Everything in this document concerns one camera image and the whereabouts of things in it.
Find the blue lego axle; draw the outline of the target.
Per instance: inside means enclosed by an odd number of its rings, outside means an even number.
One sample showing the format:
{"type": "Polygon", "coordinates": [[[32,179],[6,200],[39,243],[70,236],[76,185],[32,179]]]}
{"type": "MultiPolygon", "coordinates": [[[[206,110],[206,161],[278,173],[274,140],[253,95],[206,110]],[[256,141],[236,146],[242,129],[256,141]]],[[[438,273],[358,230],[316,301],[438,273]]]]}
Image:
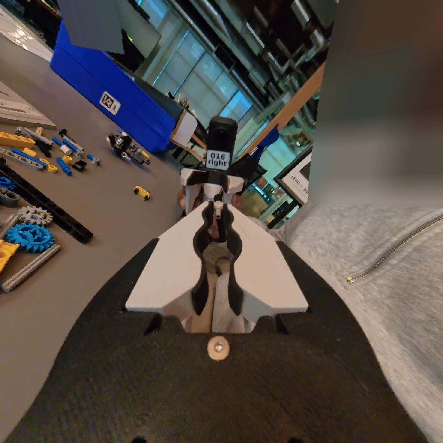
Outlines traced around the blue lego axle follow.
{"type": "Polygon", "coordinates": [[[13,153],[15,153],[15,154],[17,154],[17,155],[19,155],[19,156],[21,156],[21,157],[23,157],[23,158],[26,158],[26,159],[28,159],[28,160],[34,162],[34,163],[39,164],[40,166],[42,166],[43,169],[46,169],[46,168],[47,168],[47,165],[46,165],[44,162],[42,162],[42,161],[40,161],[40,160],[38,160],[38,159],[36,159],[36,158],[31,157],[30,155],[28,155],[28,154],[26,154],[26,153],[20,151],[20,150],[17,149],[17,148],[12,147],[12,148],[10,148],[10,151],[13,152],[13,153]]]}

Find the long yellow lego beam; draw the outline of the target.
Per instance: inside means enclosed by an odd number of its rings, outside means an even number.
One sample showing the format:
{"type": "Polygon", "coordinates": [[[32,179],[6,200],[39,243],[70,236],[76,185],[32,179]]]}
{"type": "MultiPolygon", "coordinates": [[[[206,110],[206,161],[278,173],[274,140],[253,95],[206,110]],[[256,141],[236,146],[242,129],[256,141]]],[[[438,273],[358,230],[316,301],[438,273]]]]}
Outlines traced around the long yellow lego beam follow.
{"type": "Polygon", "coordinates": [[[33,139],[27,137],[0,132],[0,144],[9,147],[33,149],[36,143],[33,139]]]}

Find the grey lego piston piece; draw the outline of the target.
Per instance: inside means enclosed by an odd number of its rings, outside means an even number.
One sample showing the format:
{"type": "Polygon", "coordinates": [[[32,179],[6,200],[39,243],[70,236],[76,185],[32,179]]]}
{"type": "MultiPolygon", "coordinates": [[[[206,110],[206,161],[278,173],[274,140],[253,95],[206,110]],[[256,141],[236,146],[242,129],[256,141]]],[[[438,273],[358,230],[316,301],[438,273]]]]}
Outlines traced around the grey lego piston piece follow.
{"type": "Polygon", "coordinates": [[[36,132],[34,132],[28,128],[25,128],[25,127],[20,127],[20,126],[17,127],[15,130],[15,133],[16,133],[16,135],[30,138],[36,142],[40,142],[40,143],[46,144],[48,146],[52,146],[54,143],[51,139],[48,139],[45,136],[39,135],[36,132]]]}

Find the large wall screen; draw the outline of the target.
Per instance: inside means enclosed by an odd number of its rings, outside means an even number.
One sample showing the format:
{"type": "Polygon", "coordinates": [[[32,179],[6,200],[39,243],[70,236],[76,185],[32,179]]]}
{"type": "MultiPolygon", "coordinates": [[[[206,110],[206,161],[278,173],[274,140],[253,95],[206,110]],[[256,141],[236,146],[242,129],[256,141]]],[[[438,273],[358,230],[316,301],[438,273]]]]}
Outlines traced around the large wall screen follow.
{"type": "Polygon", "coordinates": [[[161,34],[152,25],[150,15],[137,1],[119,0],[116,5],[122,29],[132,46],[141,54],[137,67],[130,70],[142,77],[159,53],[161,34]]]}

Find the grey zip hoodie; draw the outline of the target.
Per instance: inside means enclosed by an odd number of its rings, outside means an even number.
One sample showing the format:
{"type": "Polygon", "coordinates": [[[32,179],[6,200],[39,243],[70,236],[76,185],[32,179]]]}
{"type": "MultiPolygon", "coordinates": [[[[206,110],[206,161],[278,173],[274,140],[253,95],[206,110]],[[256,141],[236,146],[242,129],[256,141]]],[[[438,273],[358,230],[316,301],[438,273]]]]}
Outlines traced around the grey zip hoodie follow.
{"type": "Polygon", "coordinates": [[[273,232],[350,308],[406,411],[442,442],[442,208],[308,202],[273,232]]]}

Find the black and blue lego connector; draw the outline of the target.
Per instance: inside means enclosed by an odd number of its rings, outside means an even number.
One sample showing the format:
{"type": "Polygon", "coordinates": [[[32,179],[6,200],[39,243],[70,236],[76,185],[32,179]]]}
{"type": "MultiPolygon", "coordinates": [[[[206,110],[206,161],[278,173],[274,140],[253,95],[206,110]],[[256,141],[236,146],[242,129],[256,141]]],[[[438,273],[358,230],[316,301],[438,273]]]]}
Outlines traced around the black and blue lego connector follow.
{"type": "Polygon", "coordinates": [[[66,129],[62,129],[58,131],[58,134],[61,136],[62,140],[65,142],[69,142],[71,145],[76,147],[78,151],[80,151],[82,154],[85,153],[85,150],[81,145],[75,141],[71,136],[69,136],[68,131],[66,129]]]}

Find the long black lego beam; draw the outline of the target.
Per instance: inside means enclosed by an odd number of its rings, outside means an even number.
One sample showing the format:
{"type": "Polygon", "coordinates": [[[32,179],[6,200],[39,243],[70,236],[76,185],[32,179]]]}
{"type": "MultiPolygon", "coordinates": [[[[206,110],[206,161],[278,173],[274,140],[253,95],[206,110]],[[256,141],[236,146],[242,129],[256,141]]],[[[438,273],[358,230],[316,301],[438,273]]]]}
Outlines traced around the long black lego beam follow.
{"type": "Polygon", "coordinates": [[[42,209],[49,211],[53,217],[54,223],[75,240],[82,244],[87,244],[92,240],[93,234],[90,230],[11,169],[4,158],[1,158],[0,160],[0,171],[1,174],[8,179],[11,179],[17,185],[17,194],[23,200],[33,206],[41,207],[42,209]]]}

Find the person's right forearm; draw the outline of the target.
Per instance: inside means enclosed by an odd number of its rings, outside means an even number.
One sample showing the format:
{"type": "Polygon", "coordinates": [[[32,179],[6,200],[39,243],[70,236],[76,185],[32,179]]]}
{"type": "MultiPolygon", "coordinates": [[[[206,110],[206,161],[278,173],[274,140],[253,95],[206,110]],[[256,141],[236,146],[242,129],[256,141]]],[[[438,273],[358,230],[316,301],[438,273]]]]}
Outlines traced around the person's right forearm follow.
{"type": "Polygon", "coordinates": [[[253,223],[255,223],[259,228],[267,232],[271,237],[273,237],[275,241],[280,241],[286,244],[285,224],[283,224],[283,226],[278,229],[277,228],[270,229],[266,223],[255,217],[247,216],[247,218],[253,223]]]}

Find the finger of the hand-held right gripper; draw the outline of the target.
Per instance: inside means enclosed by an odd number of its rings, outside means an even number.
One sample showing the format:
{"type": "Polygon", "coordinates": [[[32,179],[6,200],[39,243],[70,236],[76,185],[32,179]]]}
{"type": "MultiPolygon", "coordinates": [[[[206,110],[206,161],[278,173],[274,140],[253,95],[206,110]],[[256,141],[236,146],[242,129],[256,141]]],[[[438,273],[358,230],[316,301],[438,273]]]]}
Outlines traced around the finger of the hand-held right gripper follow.
{"type": "Polygon", "coordinates": [[[241,194],[245,189],[245,179],[239,176],[226,175],[223,191],[226,194],[241,194]]]}
{"type": "Polygon", "coordinates": [[[202,169],[183,168],[180,170],[182,186],[201,185],[208,182],[209,171],[202,169]]]}

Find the long grey lego liftarm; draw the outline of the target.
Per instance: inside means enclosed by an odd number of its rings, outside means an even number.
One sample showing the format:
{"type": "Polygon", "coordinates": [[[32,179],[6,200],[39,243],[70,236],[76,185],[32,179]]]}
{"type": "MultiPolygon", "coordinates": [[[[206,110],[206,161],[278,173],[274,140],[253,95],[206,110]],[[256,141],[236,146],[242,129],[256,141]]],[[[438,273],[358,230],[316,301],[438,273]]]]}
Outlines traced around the long grey lego liftarm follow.
{"type": "Polygon", "coordinates": [[[38,171],[43,171],[47,168],[44,163],[37,162],[31,157],[27,158],[23,155],[12,152],[12,150],[8,150],[2,147],[0,148],[0,156],[7,161],[13,161],[38,171]]]}

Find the white cardboard box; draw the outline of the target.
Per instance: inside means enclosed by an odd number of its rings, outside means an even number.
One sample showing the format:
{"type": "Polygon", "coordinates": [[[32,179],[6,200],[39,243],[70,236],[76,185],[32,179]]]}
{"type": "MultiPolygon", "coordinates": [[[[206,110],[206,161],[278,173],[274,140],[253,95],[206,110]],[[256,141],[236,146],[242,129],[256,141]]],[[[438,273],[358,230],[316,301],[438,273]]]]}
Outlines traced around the white cardboard box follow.
{"type": "Polygon", "coordinates": [[[194,114],[184,109],[170,135],[169,141],[177,146],[187,145],[197,128],[197,124],[198,122],[194,114]]]}

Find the grey lego gear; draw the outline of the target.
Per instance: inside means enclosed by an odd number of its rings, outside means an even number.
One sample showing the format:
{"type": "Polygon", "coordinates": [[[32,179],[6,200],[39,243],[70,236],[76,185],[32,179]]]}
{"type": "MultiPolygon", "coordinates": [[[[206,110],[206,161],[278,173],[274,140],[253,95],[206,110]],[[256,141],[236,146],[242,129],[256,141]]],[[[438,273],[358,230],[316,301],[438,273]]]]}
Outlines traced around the grey lego gear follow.
{"type": "Polygon", "coordinates": [[[18,210],[17,222],[46,227],[53,221],[52,214],[41,208],[34,206],[21,207],[18,210]]]}

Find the black lego assembly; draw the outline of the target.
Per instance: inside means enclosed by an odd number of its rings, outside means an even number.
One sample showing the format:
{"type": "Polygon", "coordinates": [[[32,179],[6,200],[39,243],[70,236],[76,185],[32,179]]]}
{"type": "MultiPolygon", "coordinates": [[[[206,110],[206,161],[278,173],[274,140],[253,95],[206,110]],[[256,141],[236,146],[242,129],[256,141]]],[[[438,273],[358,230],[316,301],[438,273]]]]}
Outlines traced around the black lego assembly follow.
{"type": "Polygon", "coordinates": [[[141,166],[151,163],[147,152],[138,146],[132,137],[123,130],[119,130],[117,134],[109,134],[106,140],[119,158],[134,161],[141,166]]]}

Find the glossy printed sheet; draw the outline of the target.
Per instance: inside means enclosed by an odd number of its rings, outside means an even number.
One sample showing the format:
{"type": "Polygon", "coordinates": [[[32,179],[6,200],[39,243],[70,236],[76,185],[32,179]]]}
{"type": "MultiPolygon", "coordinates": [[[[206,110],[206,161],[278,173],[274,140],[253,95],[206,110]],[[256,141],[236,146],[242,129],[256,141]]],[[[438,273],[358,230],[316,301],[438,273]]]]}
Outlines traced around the glossy printed sheet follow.
{"type": "Polygon", "coordinates": [[[0,7],[0,32],[19,47],[51,62],[53,50],[33,30],[23,24],[3,6],[0,7]]]}

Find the large blue lego gear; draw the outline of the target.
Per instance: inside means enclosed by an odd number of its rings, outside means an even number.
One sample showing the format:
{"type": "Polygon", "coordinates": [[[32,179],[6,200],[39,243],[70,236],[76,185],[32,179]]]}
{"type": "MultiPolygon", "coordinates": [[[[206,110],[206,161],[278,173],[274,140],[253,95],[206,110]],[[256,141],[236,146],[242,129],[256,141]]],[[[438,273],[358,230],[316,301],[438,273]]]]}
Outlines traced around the large blue lego gear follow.
{"type": "Polygon", "coordinates": [[[36,224],[16,224],[7,231],[5,238],[8,243],[32,253],[45,252],[55,243],[52,232],[36,224]]]}

